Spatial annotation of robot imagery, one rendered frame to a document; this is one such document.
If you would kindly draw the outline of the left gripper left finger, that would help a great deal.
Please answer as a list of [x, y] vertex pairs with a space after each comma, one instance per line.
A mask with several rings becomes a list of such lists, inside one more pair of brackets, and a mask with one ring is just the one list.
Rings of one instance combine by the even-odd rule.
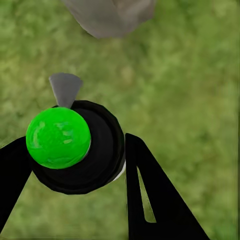
[[0, 234], [31, 172], [26, 136], [0, 149]]

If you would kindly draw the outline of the pesticide atomizer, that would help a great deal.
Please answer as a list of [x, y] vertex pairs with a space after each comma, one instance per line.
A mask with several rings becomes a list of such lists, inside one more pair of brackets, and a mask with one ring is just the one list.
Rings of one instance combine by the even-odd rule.
[[38, 180], [66, 195], [85, 195], [112, 183], [126, 163], [125, 136], [103, 105], [75, 100], [83, 80], [60, 72], [49, 78], [57, 105], [28, 125], [26, 147]]

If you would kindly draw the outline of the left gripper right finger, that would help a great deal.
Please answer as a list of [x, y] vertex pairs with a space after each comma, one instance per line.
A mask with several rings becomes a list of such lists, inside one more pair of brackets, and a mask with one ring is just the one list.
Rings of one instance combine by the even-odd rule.
[[[125, 137], [129, 240], [210, 240], [144, 141]], [[145, 220], [137, 167], [156, 223]]]

